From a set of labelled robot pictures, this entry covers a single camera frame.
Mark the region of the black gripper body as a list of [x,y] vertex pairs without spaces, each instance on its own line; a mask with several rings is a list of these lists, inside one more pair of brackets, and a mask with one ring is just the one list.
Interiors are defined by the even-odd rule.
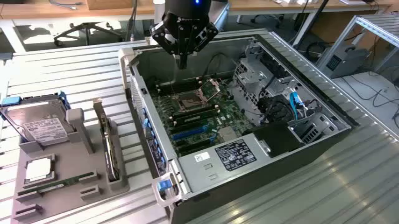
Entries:
[[209,0],[168,0],[163,22],[175,38],[179,39],[183,52],[185,51],[192,27],[197,28],[196,34],[209,23]]

